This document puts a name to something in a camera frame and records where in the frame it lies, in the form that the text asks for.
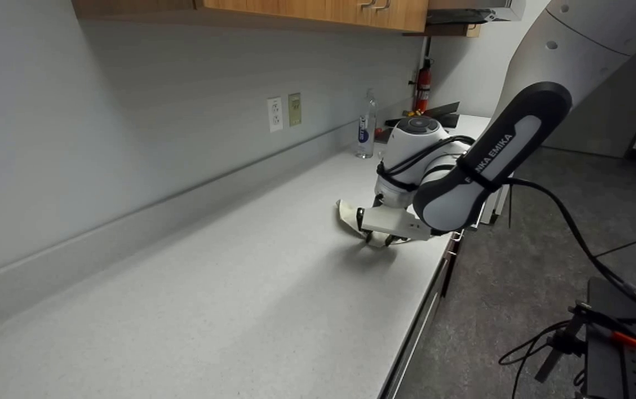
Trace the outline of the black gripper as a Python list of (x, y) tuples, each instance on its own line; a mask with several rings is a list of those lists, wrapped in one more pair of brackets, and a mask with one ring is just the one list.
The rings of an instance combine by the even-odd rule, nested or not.
[(388, 247), (394, 241), (423, 241), (432, 228), (406, 207), (374, 205), (356, 210), (356, 228), (374, 247)]

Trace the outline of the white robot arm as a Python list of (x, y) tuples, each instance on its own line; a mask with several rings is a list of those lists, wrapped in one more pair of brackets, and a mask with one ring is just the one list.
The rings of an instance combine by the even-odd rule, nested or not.
[(636, 0), (547, 0), (513, 52), (496, 110), (476, 137), (428, 115), (392, 129), (374, 202), (338, 205), (367, 241), (421, 241), (472, 223), (484, 202), (599, 84), (636, 52)]

